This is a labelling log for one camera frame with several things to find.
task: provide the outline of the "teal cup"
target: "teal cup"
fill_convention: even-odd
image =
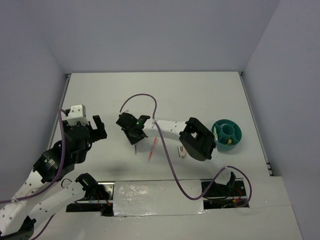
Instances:
[[[227,152],[232,150],[242,138],[240,127],[231,120],[221,119],[216,121],[211,129],[213,134],[215,134],[214,127],[217,134],[217,138],[215,138],[214,141],[219,152]]]

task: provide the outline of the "cable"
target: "cable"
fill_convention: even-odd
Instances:
[[[251,183],[250,183],[248,177],[247,177],[241,170],[239,170],[238,168],[236,168],[236,167],[234,167],[234,166],[225,166],[225,167],[221,168],[220,171],[213,177],[213,179],[211,180],[211,182],[209,183],[209,185],[206,187],[206,189],[205,189],[199,196],[197,196],[197,197],[189,196],[189,195],[185,192],[185,190],[182,188],[182,186],[181,186],[181,184],[180,184],[180,182],[179,182],[179,180],[178,180],[178,177],[177,177],[177,175],[176,175],[174,166],[172,165],[172,162],[171,162],[171,159],[170,159],[170,156],[169,156],[169,153],[168,153],[168,149],[167,149],[167,146],[166,146],[166,143],[165,143],[165,138],[164,138],[164,136],[163,136],[163,134],[162,134],[162,131],[161,131],[161,129],[160,129],[160,126],[158,125],[158,123],[157,123],[157,121],[156,121],[155,115],[156,115],[156,110],[157,110],[158,104],[157,104],[157,100],[155,99],[155,97],[152,96],[152,95],[150,95],[150,94],[147,94],[147,93],[138,93],[138,94],[135,94],[135,95],[129,97],[129,98],[122,104],[122,106],[121,106],[121,108],[120,108],[120,113],[122,112],[122,110],[123,110],[124,106],[126,105],[126,103],[127,103],[130,99],[132,99],[132,98],[134,98],[134,97],[137,97],[137,96],[148,96],[148,97],[152,98],[153,101],[154,101],[154,110],[153,110],[153,113],[152,113],[152,119],[153,119],[154,125],[156,126],[156,128],[157,128],[158,131],[159,131],[159,135],[160,135],[160,138],[161,138],[161,141],[162,141],[162,145],[163,145],[163,148],[164,148],[164,153],[165,153],[166,159],[168,160],[168,163],[169,163],[169,166],[170,166],[170,169],[171,169],[173,178],[174,178],[176,184],[178,185],[179,189],[180,189],[181,192],[183,193],[183,195],[185,195],[188,199],[193,200],[193,201],[202,198],[202,197],[207,193],[207,191],[210,189],[210,187],[211,187],[212,184],[215,182],[215,180],[217,179],[217,177],[218,177],[226,168],[231,168],[231,169],[237,170],[239,173],[241,173],[241,174],[245,177],[245,179],[248,181],[249,188],[250,188],[250,194],[249,194],[248,199],[245,201],[245,203],[242,204],[242,205],[240,205],[240,206],[234,204],[234,206],[235,206],[236,208],[241,208],[241,207],[246,206],[246,205],[249,203],[249,201],[250,201],[250,199],[251,199],[251,196],[252,196],[252,186],[251,186]]]
[[[38,237],[40,237],[40,235],[46,230],[46,228],[48,227],[49,223],[51,222],[51,220],[54,218],[54,214],[49,218],[49,220],[46,222],[46,224],[44,225],[44,227],[42,228],[42,230],[38,233],[37,236],[35,236],[34,238],[30,239],[30,240],[36,240]]]
[[[60,111],[61,111],[61,112],[63,112],[65,115],[67,115],[67,114],[68,114],[68,111],[67,111],[67,110],[63,110],[63,109],[61,109]]]
[[[232,204],[232,203],[227,203],[227,204],[223,205],[222,208],[224,209],[226,206],[229,206],[229,205],[231,205],[231,204]]]
[[[241,192],[238,188],[236,188],[235,190],[240,193],[240,197],[239,197],[238,199],[241,199],[241,197],[242,197],[242,192]]]
[[[69,178],[65,178],[65,179],[63,179],[62,181],[61,181],[61,187],[64,189],[64,182],[65,182],[65,180],[69,180],[70,181],[70,183],[72,183],[72,181],[69,179]]]
[[[23,196],[23,197],[18,197],[17,200],[18,201],[22,201],[22,200],[27,200],[27,199],[31,199],[34,198],[42,193],[44,193],[45,191],[47,191],[60,177],[63,166],[64,166],[64,162],[65,162],[65,154],[66,154],[66,138],[65,138],[65,132],[64,132],[64,124],[62,121],[62,116],[61,116],[61,112],[63,112],[64,110],[59,109],[58,111],[58,120],[59,120],[59,125],[60,125],[60,131],[61,131],[61,160],[60,160],[60,165],[58,168],[58,171],[54,177],[54,179],[44,188],[42,188],[40,191],[29,195],[29,196]],[[8,203],[12,203],[14,201],[14,199],[10,199],[10,200],[1,200],[0,204],[8,204]]]
[[[107,204],[108,206],[111,206],[111,204],[109,203],[109,201],[102,195],[102,193],[101,193],[100,191],[99,191],[99,193],[100,193],[101,197],[103,198],[103,200],[106,201],[106,204]]]

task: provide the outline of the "white table surface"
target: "white table surface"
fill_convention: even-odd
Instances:
[[[212,161],[223,160],[245,172],[252,183],[250,208],[211,209],[188,216],[103,217],[98,213],[59,212],[42,239],[302,239],[281,177],[269,176],[266,161],[237,72],[73,73],[63,108],[84,104],[87,118],[100,115],[107,139],[93,144],[86,160],[67,177],[90,173],[98,181],[172,180],[161,141],[148,162],[152,139],[144,139],[135,155],[121,128],[115,124],[122,103],[137,93],[153,95],[156,117],[171,121],[198,118],[209,129],[220,119],[237,123],[241,142],[232,151],[215,149]],[[152,114],[154,102],[133,98],[124,109],[139,117]],[[60,140],[57,127],[53,143]],[[210,179],[209,161],[178,158],[177,142],[167,141],[179,179]]]

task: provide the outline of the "gray wall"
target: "gray wall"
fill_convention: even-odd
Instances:
[[[0,196],[11,198],[46,149],[65,76],[20,1],[0,1]]]
[[[244,71],[244,82],[303,239],[319,239],[319,0],[280,1]]]
[[[243,71],[279,0],[22,0],[68,73]]]

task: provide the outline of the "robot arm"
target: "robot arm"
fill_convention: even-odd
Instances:
[[[72,106],[65,113],[66,120],[63,121],[65,157],[62,172],[57,181],[60,181],[67,173],[73,171],[75,164],[85,161],[87,152],[94,142],[107,138],[105,126],[98,115],[92,117],[97,129],[92,128],[86,118],[84,105]],[[52,182],[60,166],[61,144],[61,141],[58,141],[53,148],[41,155],[33,165],[33,170],[28,179],[15,194],[14,199],[34,195]],[[42,198],[43,194],[39,194],[22,201],[13,200],[12,203],[0,209],[0,240],[16,234],[21,228],[29,229],[30,224],[33,226],[31,223],[33,219],[30,219],[29,214],[34,208],[38,207],[38,203],[41,202]]]
[[[216,147],[215,136],[198,119],[190,117],[188,121],[179,122],[156,119],[156,122],[163,137],[180,141],[192,158],[199,161],[212,158]],[[137,119],[132,114],[123,112],[116,124],[132,145],[147,137],[159,137],[159,131],[150,116],[141,115]]]
[[[45,220],[54,215],[67,205],[79,200],[90,200],[98,193],[103,194],[104,198],[109,199],[110,195],[106,192],[103,185],[99,185],[97,181],[88,173],[81,174],[74,182],[65,189],[53,194],[47,199],[37,202],[34,208],[24,219],[23,223],[14,226],[12,222],[7,226],[8,230],[18,227],[18,230],[11,234],[3,234],[1,240],[28,240]]]

